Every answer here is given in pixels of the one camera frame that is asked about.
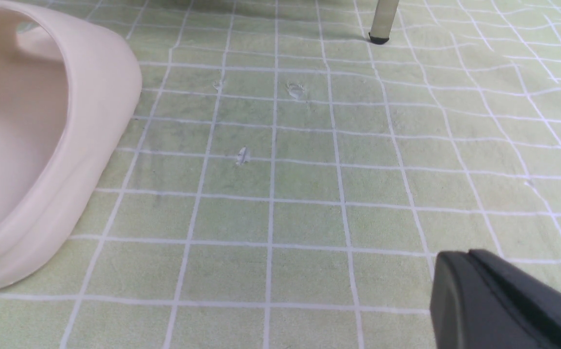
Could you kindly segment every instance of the rubber foot cap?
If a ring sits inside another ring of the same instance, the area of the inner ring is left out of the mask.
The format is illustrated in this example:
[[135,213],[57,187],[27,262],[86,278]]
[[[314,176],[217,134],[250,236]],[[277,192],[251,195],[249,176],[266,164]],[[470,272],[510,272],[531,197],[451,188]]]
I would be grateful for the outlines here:
[[386,42],[388,42],[388,40],[390,40],[389,37],[387,37],[387,38],[373,37],[373,36],[371,36],[371,33],[369,33],[369,38],[371,39],[371,42],[376,44],[376,45],[386,44]]

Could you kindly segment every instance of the small debris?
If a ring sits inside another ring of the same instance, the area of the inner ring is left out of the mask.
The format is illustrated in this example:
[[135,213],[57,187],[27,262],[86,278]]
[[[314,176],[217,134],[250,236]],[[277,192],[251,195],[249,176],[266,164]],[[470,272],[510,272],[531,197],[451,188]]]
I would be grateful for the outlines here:
[[294,99],[302,99],[305,90],[304,90],[304,86],[300,84],[287,83],[287,92]]
[[223,85],[222,81],[214,81],[213,88],[216,89],[216,91],[220,92],[222,85]]
[[235,164],[241,166],[250,161],[250,149],[247,146],[241,148],[240,153],[238,154],[238,162]]

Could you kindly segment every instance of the grid pattern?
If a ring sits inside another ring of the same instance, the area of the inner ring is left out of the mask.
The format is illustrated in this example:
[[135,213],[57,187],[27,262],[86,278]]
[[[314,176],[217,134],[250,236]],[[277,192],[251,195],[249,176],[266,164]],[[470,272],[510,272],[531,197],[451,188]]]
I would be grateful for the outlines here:
[[561,291],[561,0],[402,0],[384,47],[374,0],[32,2],[144,90],[0,347],[434,348],[440,250]]

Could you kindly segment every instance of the green tile floor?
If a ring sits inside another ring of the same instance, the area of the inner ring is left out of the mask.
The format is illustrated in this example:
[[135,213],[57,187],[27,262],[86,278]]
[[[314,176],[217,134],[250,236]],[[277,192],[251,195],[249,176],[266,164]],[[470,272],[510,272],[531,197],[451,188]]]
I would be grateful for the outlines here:
[[561,0],[401,0],[382,47],[375,0],[32,2],[144,91],[0,348],[433,349],[440,250],[561,291]]

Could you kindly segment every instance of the slipper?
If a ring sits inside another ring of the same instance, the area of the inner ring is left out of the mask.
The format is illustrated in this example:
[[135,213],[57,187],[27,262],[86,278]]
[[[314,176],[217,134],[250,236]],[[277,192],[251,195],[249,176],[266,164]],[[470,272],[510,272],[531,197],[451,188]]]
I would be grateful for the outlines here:
[[[17,33],[20,24],[38,27]],[[134,113],[138,61],[116,33],[0,0],[0,288],[71,234]]]

